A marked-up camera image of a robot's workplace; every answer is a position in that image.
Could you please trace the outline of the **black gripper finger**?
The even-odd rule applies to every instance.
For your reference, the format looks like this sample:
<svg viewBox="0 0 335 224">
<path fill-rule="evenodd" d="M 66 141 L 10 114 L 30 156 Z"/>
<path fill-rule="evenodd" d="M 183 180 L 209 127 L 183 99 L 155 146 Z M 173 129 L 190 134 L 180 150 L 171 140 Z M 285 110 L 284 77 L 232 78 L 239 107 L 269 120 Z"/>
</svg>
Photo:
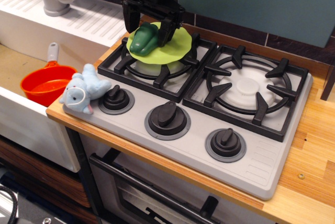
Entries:
<svg viewBox="0 0 335 224">
<path fill-rule="evenodd" d="M 176 23 L 172 18 L 165 18 L 161 21 L 158 37 L 158 46 L 161 48 L 169 42 L 176 30 Z"/>
<path fill-rule="evenodd" d="M 138 7 L 129 1 L 124 1 L 122 7 L 125 27 L 129 33 L 132 33 L 139 27 L 140 12 Z"/>
</svg>

